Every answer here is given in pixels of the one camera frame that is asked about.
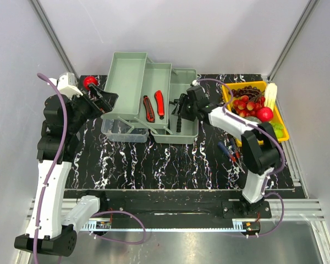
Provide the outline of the small hammer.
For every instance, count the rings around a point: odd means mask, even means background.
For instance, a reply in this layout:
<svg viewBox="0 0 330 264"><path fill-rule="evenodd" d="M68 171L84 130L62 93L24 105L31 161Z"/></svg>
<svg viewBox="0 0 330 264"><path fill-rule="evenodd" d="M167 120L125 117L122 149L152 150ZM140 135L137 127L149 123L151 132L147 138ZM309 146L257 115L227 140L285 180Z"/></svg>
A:
<svg viewBox="0 0 330 264"><path fill-rule="evenodd" d="M183 100L175 99L174 101L170 101L169 104L174 106L172 115L177 117L176 132L180 133L182 130L182 110L184 106Z"/></svg>

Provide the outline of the red utility knife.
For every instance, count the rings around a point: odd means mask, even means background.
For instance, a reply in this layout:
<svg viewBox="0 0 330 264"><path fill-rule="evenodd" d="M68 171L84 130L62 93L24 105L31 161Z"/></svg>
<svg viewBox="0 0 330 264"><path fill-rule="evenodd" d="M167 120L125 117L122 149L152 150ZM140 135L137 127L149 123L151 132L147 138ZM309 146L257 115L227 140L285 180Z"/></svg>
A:
<svg viewBox="0 0 330 264"><path fill-rule="evenodd" d="M148 96L143 97L143 105L145 107L145 112L146 112L146 120L149 123L154 123L155 122L155 114L152 108L151 101Z"/></svg>
<svg viewBox="0 0 330 264"><path fill-rule="evenodd" d="M157 105L157 113L160 119L164 119L165 111L164 111L164 99L161 90L158 90L154 94L154 98Z"/></svg>

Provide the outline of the translucent green tool box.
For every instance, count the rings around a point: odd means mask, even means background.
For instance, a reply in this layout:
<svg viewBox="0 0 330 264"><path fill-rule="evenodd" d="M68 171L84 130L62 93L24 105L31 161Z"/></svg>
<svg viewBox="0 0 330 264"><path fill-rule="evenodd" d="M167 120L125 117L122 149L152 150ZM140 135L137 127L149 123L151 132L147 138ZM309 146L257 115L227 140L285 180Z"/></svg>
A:
<svg viewBox="0 0 330 264"><path fill-rule="evenodd" d="M118 94L113 111L102 117L101 132L109 141L145 143L152 135L158 144L193 144L199 133L197 120L181 120L181 132L176 132L177 117L172 115L171 100L186 93L197 71L174 68L170 63L156 63L146 52L116 52L113 55L104 90ZM164 119L157 113L154 98L161 90L164 99ZM143 97L148 96L155 122L146 120Z"/></svg>

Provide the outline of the blue handled screwdriver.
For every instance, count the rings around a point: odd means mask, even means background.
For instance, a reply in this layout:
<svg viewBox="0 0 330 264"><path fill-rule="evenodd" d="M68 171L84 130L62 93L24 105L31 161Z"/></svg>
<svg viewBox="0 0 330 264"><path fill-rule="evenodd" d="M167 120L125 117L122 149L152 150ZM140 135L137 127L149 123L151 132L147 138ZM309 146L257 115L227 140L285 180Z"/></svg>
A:
<svg viewBox="0 0 330 264"><path fill-rule="evenodd" d="M232 161L236 162L235 157L231 154L231 152L228 150L226 145L223 142L218 143L218 148Z"/></svg>

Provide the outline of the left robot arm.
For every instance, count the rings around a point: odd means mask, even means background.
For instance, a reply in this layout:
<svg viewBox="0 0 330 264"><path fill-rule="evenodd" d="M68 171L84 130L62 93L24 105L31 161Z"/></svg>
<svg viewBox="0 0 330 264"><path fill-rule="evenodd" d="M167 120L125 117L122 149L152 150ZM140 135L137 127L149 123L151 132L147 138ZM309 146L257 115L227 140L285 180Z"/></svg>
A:
<svg viewBox="0 0 330 264"><path fill-rule="evenodd" d="M77 234L89 218L108 211L107 196L87 190L81 201L62 217L65 183L79 144L79 130L89 119L113 110L118 95L95 84L80 89L81 95L57 94L45 101L41 138L37 145L38 187L27 230L15 238L19 250L68 257Z"/></svg>

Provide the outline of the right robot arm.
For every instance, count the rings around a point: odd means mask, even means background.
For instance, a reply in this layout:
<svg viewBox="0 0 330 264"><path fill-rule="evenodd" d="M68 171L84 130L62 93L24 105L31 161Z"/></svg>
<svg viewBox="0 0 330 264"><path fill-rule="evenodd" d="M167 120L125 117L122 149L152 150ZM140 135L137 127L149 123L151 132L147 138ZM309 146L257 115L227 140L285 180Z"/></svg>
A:
<svg viewBox="0 0 330 264"><path fill-rule="evenodd" d="M241 141L247 176L243 197L234 208L247 218L257 214L267 196L268 177L281 171L285 165L284 152L272 125L249 121L226 110L224 105L211 102L200 85L191 86L170 104L175 106L172 115L178 117L178 122L197 119Z"/></svg>

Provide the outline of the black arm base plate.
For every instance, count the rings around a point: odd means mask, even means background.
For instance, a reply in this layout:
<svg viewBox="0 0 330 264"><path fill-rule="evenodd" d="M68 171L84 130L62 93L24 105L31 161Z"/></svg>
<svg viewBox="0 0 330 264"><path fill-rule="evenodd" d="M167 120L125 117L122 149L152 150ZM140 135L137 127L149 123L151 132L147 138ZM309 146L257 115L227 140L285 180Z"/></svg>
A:
<svg viewBox="0 0 330 264"><path fill-rule="evenodd" d="M110 212L113 229L223 229L234 219L270 219L268 201L247 216L234 206L241 191L230 190L140 190L105 191L99 212Z"/></svg>

